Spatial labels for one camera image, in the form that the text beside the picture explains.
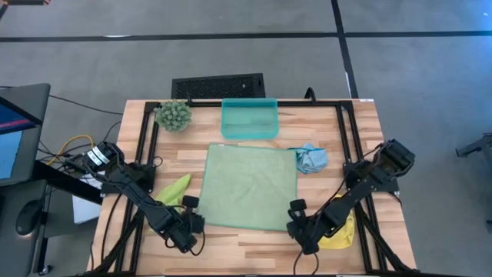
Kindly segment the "teal translucent plastic tray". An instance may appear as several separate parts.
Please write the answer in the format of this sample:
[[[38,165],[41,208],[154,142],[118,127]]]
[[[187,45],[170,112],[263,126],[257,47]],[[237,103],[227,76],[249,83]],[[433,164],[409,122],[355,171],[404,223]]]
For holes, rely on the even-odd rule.
[[[276,98],[224,98],[221,134],[228,140],[268,140],[279,133]]]

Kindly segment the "black perforated computer case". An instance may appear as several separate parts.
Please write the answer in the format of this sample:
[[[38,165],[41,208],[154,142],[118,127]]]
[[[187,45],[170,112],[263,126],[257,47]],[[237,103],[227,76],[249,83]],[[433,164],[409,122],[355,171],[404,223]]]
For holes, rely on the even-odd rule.
[[[172,99],[265,98],[262,73],[175,78]]]

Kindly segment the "black aluminium table frame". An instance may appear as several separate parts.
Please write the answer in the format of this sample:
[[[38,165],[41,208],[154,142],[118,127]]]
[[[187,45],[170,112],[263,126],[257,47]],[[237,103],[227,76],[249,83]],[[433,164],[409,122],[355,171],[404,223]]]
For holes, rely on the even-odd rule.
[[[284,99],[278,103],[280,131],[271,147],[294,147],[311,141],[327,149],[329,165],[317,174],[302,175],[299,193],[309,211],[323,204],[338,188],[342,164],[382,142],[375,104],[367,99]],[[155,188],[163,189],[191,173],[188,193],[198,195],[206,150],[221,142],[220,102],[199,99],[192,106],[192,121],[182,133],[168,135],[154,124],[153,100],[129,100],[118,133],[118,146],[128,161],[158,156]],[[196,250],[198,256],[170,249],[146,224],[131,234],[106,277],[173,275],[288,275],[357,274],[377,268],[377,246],[366,235],[343,250],[323,250],[300,257],[299,245],[288,234],[207,225]]]

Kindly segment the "black floor stand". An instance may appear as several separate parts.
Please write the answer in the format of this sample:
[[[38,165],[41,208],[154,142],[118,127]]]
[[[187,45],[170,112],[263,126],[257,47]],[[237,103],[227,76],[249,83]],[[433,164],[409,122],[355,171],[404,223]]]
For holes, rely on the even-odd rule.
[[[467,157],[473,152],[483,152],[486,158],[492,159],[492,133],[484,133],[482,138],[455,149],[455,152],[458,157]]]

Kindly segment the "grey computer monitor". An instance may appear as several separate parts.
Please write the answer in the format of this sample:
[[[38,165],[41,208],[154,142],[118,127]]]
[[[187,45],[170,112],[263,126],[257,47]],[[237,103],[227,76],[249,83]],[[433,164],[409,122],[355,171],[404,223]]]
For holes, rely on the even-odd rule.
[[[33,178],[51,86],[0,87],[0,187]]]

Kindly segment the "white paper sheet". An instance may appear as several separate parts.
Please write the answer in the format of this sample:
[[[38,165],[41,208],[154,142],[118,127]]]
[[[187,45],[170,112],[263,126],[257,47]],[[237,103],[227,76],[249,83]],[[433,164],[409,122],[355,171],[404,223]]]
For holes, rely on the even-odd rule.
[[[83,175],[81,181],[89,184],[90,186],[101,190],[102,183],[97,181],[89,174]],[[82,224],[92,219],[96,219],[100,215],[101,205],[95,204],[88,200],[84,200],[77,196],[72,196],[72,208],[73,208],[73,219],[75,224]]]

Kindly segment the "yellow microfiber towel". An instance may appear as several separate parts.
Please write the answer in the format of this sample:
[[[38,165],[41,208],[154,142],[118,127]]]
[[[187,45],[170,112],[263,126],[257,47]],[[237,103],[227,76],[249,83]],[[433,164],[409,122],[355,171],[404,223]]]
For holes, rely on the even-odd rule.
[[[320,249],[346,249],[353,243],[355,233],[354,211],[350,210],[345,224],[331,237],[322,237],[318,241]]]

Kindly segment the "sage green microfiber towel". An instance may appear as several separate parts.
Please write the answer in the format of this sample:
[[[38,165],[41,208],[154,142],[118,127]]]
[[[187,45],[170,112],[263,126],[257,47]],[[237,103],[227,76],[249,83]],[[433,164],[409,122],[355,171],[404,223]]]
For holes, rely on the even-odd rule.
[[[297,197],[295,152],[209,145],[198,204],[207,224],[285,232]]]

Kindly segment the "light blue microfiber towel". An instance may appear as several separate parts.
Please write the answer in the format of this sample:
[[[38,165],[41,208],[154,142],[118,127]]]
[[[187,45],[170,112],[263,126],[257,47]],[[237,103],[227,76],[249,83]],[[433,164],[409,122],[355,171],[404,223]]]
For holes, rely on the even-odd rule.
[[[328,164],[327,152],[323,148],[304,143],[302,147],[289,148],[296,153],[296,165],[303,174],[319,173]]]

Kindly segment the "black computer mouse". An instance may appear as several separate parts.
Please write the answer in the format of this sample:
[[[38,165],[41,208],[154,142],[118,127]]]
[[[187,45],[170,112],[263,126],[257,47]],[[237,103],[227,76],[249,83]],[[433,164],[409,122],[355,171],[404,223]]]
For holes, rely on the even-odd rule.
[[[19,235],[28,235],[32,233],[38,224],[41,214],[42,201],[40,199],[27,202],[17,216],[15,222],[16,232]]]

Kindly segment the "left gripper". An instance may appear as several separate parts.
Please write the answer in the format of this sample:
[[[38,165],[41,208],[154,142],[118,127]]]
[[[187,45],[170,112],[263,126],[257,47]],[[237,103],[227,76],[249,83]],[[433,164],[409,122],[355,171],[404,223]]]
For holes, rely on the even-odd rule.
[[[184,212],[180,214],[178,221],[169,230],[168,237],[181,253],[189,252],[197,243],[194,234],[202,234],[204,224],[205,219],[202,215]]]

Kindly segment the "artificial green potted plant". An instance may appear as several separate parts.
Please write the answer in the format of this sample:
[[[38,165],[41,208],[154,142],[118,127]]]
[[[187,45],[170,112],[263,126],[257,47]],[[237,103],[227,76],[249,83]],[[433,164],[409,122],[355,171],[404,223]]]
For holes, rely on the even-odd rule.
[[[154,112],[155,122],[167,132],[181,132],[191,123],[191,108],[186,102],[162,102]]]

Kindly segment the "dark grey side desk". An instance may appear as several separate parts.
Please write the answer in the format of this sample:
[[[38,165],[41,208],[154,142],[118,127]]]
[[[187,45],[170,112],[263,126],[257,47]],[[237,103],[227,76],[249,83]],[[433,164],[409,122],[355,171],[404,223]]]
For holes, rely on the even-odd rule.
[[[102,203],[101,191],[42,162],[16,165],[9,178],[0,179],[0,277],[46,274],[48,240],[81,230],[74,223],[69,195],[94,204]],[[18,215],[25,205],[39,207],[33,230],[19,235]]]

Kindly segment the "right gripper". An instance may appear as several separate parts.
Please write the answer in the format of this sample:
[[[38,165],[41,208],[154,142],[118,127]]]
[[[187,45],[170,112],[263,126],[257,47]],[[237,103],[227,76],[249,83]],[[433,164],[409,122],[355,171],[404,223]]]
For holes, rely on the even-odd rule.
[[[302,249],[305,255],[311,255],[319,251],[319,240],[329,233],[331,224],[322,216],[307,217],[303,211],[288,210],[291,221],[287,224],[287,230]]]

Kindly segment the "lime green microfiber towel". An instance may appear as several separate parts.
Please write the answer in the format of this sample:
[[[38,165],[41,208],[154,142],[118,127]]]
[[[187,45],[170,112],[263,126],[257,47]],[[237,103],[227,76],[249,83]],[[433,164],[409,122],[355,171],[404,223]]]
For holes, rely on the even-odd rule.
[[[185,215],[183,200],[191,177],[191,173],[185,174],[164,187],[155,199],[151,199],[145,212],[151,228],[165,239],[175,233],[188,234],[189,216]]]

